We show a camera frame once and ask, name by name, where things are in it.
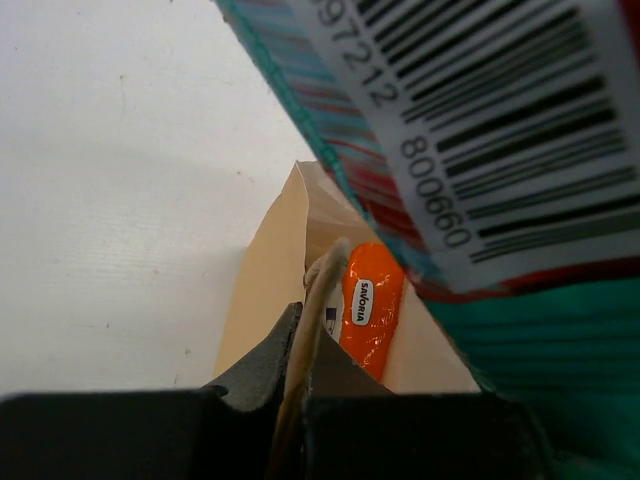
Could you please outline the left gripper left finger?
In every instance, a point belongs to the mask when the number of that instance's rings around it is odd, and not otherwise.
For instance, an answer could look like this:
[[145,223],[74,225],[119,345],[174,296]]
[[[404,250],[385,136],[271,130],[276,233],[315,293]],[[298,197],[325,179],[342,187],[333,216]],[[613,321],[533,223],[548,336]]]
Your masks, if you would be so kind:
[[273,399],[278,403],[302,307],[289,304],[262,341],[202,389],[239,412],[262,409]]

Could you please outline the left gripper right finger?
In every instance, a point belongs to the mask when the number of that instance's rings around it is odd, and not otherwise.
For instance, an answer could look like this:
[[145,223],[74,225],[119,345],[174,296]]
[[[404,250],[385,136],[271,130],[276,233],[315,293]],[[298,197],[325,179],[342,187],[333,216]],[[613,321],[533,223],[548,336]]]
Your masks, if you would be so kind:
[[391,390],[360,367],[326,331],[321,331],[309,377],[311,399],[392,395]]

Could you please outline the orange Fox's candy bag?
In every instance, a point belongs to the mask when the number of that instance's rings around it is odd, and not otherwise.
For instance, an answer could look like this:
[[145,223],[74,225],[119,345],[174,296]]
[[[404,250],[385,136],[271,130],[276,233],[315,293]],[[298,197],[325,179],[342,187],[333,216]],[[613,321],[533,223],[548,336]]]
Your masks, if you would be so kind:
[[405,275],[380,243],[354,248],[342,278],[344,311],[339,344],[376,381],[381,381],[398,325]]

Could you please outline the brown paper bag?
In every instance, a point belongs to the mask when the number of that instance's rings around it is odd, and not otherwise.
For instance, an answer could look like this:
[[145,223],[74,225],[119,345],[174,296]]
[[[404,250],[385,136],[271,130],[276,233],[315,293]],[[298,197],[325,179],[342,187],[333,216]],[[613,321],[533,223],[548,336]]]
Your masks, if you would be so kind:
[[[354,248],[368,242],[382,244],[318,163],[296,163],[244,254],[214,367],[216,375],[262,341],[289,304],[304,299],[307,268],[340,237],[348,238]],[[339,344],[342,282],[329,308],[329,332]],[[479,390],[406,276],[399,321],[380,382],[396,393]]]

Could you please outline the teal snack bag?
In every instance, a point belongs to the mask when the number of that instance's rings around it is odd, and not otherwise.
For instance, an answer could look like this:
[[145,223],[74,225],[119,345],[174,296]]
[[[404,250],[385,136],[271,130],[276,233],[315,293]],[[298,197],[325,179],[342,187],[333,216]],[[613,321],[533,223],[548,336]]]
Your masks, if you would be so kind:
[[638,3],[219,9],[480,389],[561,478],[637,478]]

